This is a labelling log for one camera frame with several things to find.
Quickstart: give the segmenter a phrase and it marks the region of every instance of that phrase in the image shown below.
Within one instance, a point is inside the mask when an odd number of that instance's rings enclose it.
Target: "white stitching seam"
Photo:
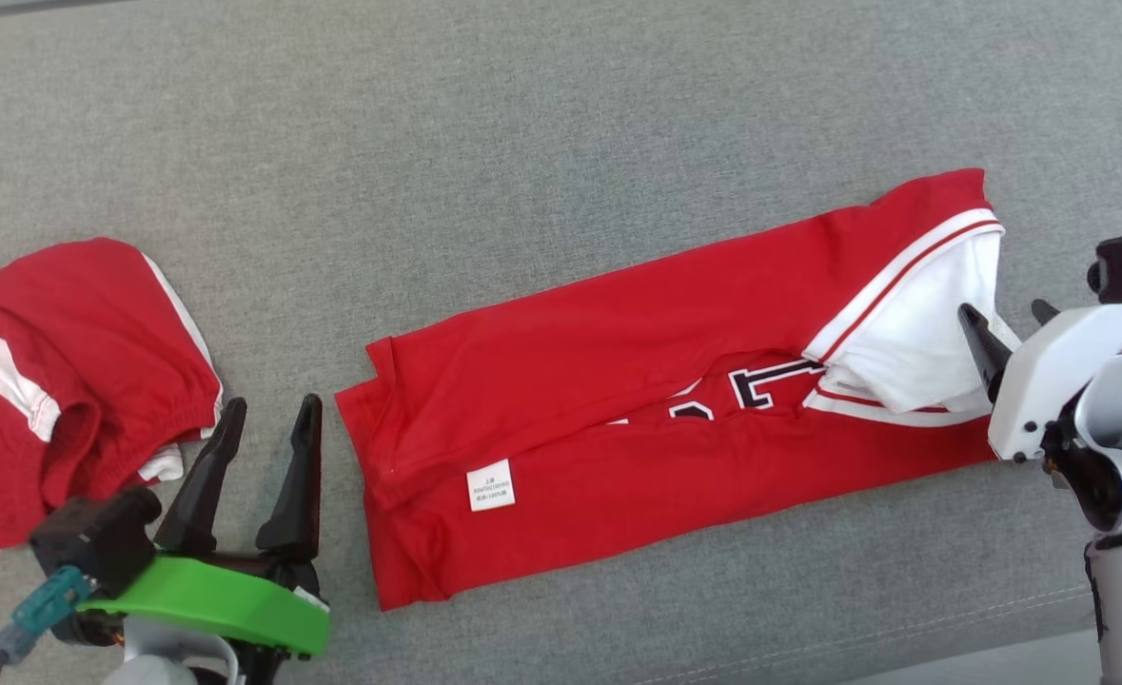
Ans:
[[[1000,610],[1001,608],[1013,607],[1013,604],[1020,604],[1022,602],[1032,602],[1034,600],[1041,600],[1043,598],[1052,598],[1052,595],[1056,595],[1056,594],[1075,593],[1075,591],[1084,590],[1084,589],[1087,589],[1087,585],[1077,585],[1075,587],[1066,587],[1064,590],[1054,591],[1054,593],[1032,594],[1032,595],[1030,595],[1030,598],[1023,598],[1021,600],[1012,600],[1012,601],[1003,602],[1003,603],[1000,603],[1000,604],[993,604],[992,607],[984,607],[984,608],[982,608],[982,610],[974,610],[974,611],[968,611],[968,612],[964,612],[964,613],[957,613],[957,614],[954,614],[954,615],[947,615],[947,617],[944,617],[942,619],[926,620],[926,621],[921,621],[921,623],[912,623],[912,624],[909,624],[909,626],[900,626],[899,628],[888,628],[886,630],[879,630],[877,632],[868,632],[868,633],[865,633],[865,635],[856,635],[853,638],[839,638],[839,640],[831,640],[829,642],[818,642],[817,645],[808,645],[806,647],[797,647],[797,649],[792,649],[792,650],[773,651],[773,654],[770,654],[770,655],[761,655],[761,656],[757,656],[757,657],[747,657],[747,658],[744,658],[744,659],[732,660],[732,663],[719,663],[719,664],[716,664],[716,666],[707,666],[707,667],[703,667],[703,668],[696,668],[696,669],[686,670],[686,672],[682,672],[682,673],[673,673],[670,676],[651,677],[651,679],[647,679],[647,681],[634,682],[633,685],[650,685],[652,682],[673,681],[673,679],[677,679],[677,677],[696,676],[697,674],[706,673],[706,672],[709,672],[709,670],[718,670],[718,669],[721,669],[721,668],[729,668],[729,667],[735,667],[735,666],[743,666],[743,664],[745,664],[745,663],[760,663],[760,660],[767,659],[765,663],[753,664],[753,666],[747,667],[747,668],[742,668],[742,669],[738,669],[738,670],[732,670],[732,672],[727,672],[727,673],[718,673],[718,674],[714,674],[714,676],[699,677],[699,679],[696,679],[696,681],[684,681],[684,683],[687,684],[687,682],[711,681],[711,679],[714,679],[714,677],[732,676],[732,674],[735,674],[735,673],[743,673],[743,672],[752,670],[752,669],[755,669],[755,668],[762,668],[764,666],[767,666],[770,663],[776,663],[776,660],[774,660],[775,657],[783,657],[785,655],[797,655],[797,654],[801,654],[801,651],[818,650],[818,649],[822,649],[822,647],[831,647],[831,646],[836,646],[836,645],[843,645],[843,644],[846,644],[846,642],[855,642],[857,640],[868,640],[870,638],[882,637],[882,635],[890,635],[892,632],[901,632],[901,631],[905,631],[905,630],[912,630],[914,628],[923,628],[926,626],[934,626],[934,624],[938,624],[938,623],[944,623],[944,621],[947,621],[947,620],[964,619],[964,617],[975,615],[975,614],[980,614],[980,613],[984,613],[984,612],[990,612],[990,611],[994,611],[994,610]],[[973,620],[968,620],[968,621],[963,621],[962,623],[956,623],[954,626],[967,626],[969,623],[975,623],[975,621],[978,621],[978,620],[996,619],[996,617],[1000,617],[1000,615],[1008,615],[1010,613],[1014,613],[1014,612],[1018,612],[1018,611],[1031,610],[1032,608],[1037,608],[1037,607],[1047,607],[1047,604],[1054,604],[1054,603],[1057,603],[1057,602],[1069,601],[1069,600],[1074,600],[1074,599],[1077,599],[1077,598],[1082,598],[1083,595],[1085,595],[1085,594],[1074,594],[1074,595],[1070,595],[1070,598],[1064,598],[1064,599],[1060,599],[1060,600],[1052,600],[1051,602],[1043,602],[1042,604],[1036,604],[1034,607],[1022,607],[1022,608],[1020,608],[1020,610],[1013,610],[1013,611],[1010,611],[1010,612],[1002,612],[1002,613],[999,613],[999,614],[995,614],[995,615],[983,617],[983,619],[973,619]],[[918,632],[909,632],[907,635],[900,635],[896,638],[889,638],[888,640],[882,640],[882,642],[886,642],[886,641],[890,641],[890,640],[900,640],[901,638],[913,637],[913,635],[922,635],[922,633],[926,633],[926,632],[935,632],[936,630],[942,630],[942,628],[935,628],[935,629],[930,629],[930,630],[920,630]],[[866,644],[868,644],[868,645],[876,645],[877,642],[866,642]],[[856,647],[861,647],[861,646],[865,646],[865,645],[854,645],[854,646],[849,646],[849,647],[844,647],[843,649],[839,649],[839,650],[820,651],[820,654],[810,655],[810,656],[830,655],[830,654],[836,654],[836,651],[852,650],[852,649],[855,649]],[[781,659],[779,663],[787,663],[787,660],[797,660],[797,659],[800,659],[800,658],[804,658],[804,657],[793,657],[793,658],[788,658],[788,659]]]

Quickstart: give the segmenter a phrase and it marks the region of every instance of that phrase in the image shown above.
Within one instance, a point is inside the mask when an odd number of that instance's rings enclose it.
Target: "gray sofa cushion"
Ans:
[[[251,409],[250,544],[305,391],[461,309],[982,166],[1001,312],[1122,233],[1122,3],[135,1],[0,18],[0,266],[137,243]],[[1087,530],[984,464],[380,614],[325,425],[329,654],[282,682],[838,682],[1092,621]],[[169,498],[174,485],[159,487]],[[0,552],[0,624],[36,582]],[[92,682],[46,641],[7,682]]]

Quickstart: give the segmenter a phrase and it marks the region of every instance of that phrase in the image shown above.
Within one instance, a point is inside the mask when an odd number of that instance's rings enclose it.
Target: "red jersey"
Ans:
[[[983,173],[368,346],[338,405],[384,610],[991,459]]]

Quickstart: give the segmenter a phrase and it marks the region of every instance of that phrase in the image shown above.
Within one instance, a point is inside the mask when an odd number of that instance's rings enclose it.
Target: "clothing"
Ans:
[[[991,459],[956,308],[1001,233],[962,169],[373,343],[380,605]]]
[[[183,474],[222,385],[200,330],[137,248],[68,242],[0,269],[0,547],[76,494]]]

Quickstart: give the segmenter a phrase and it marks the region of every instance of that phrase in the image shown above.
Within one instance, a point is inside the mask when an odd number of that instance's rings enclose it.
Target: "folded red jersey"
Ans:
[[[962,169],[373,343],[380,605],[991,459],[956,313],[1001,233]]]
[[[71,496],[178,478],[222,392],[164,274],[116,240],[0,269],[0,547]]]

